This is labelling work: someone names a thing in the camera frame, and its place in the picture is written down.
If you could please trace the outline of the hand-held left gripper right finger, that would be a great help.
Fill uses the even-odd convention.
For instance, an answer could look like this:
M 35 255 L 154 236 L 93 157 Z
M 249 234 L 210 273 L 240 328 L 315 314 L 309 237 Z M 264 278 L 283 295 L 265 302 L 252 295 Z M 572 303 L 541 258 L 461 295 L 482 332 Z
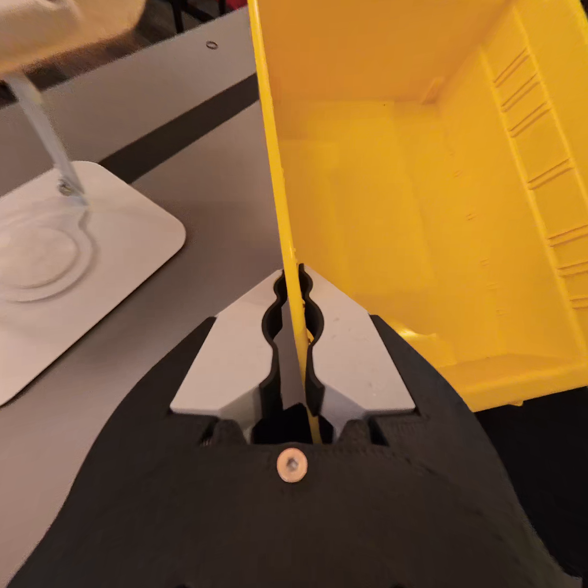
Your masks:
M 298 268 L 307 335 L 306 403 L 342 432 L 351 420 L 416 410 L 370 314 L 315 270 Z

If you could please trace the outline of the yellow plastic bin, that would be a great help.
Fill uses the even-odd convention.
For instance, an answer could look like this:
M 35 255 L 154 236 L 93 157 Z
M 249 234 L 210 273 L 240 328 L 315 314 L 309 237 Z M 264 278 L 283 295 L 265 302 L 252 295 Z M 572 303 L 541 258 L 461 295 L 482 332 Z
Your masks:
M 587 386 L 581 1 L 249 1 L 303 377 L 298 269 L 473 411 Z

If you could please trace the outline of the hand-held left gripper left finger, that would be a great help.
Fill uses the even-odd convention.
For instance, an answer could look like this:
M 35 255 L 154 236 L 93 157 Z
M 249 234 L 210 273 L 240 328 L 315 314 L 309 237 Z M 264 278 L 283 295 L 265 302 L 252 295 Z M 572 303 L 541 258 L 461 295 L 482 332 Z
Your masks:
M 246 439 L 283 410 L 276 335 L 288 298 L 277 270 L 214 317 L 170 409 L 238 423 Z

